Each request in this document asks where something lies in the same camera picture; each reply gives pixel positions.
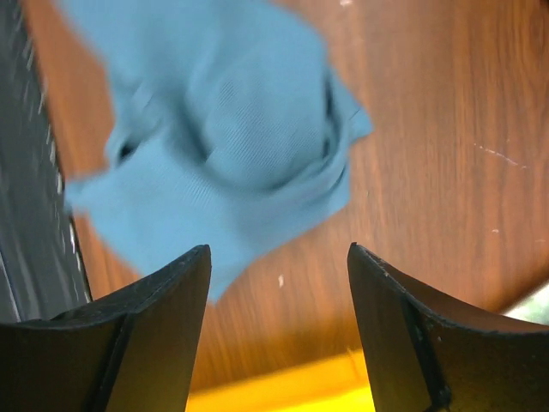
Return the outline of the blue tank top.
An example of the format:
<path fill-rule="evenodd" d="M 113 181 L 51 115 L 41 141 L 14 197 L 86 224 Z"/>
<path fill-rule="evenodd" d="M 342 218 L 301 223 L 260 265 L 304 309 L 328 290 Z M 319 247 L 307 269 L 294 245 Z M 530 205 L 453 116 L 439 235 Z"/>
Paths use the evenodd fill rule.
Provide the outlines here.
<path fill-rule="evenodd" d="M 100 59 L 108 168 L 65 202 L 148 275 L 208 245 L 217 301 L 261 256 L 350 198 L 365 109 L 316 30 L 269 1 L 61 1 Z"/>

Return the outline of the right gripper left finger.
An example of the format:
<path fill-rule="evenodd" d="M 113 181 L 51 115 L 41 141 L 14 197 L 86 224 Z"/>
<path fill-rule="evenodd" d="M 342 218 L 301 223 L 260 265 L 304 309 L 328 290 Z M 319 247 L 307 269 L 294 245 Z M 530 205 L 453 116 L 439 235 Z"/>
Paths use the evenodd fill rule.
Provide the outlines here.
<path fill-rule="evenodd" d="M 3 324 L 2 410 L 184 410 L 210 275 L 199 245 L 53 319 Z"/>

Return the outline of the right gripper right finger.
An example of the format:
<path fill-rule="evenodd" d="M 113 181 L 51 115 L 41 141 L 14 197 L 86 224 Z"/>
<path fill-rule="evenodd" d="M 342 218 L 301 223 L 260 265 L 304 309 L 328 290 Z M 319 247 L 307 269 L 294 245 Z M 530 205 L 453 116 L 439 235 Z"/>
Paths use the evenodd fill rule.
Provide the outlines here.
<path fill-rule="evenodd" d="M 548 328 L 488 312 L 357 243 L 353 306 L 377 411 L 546 411 Z"/>

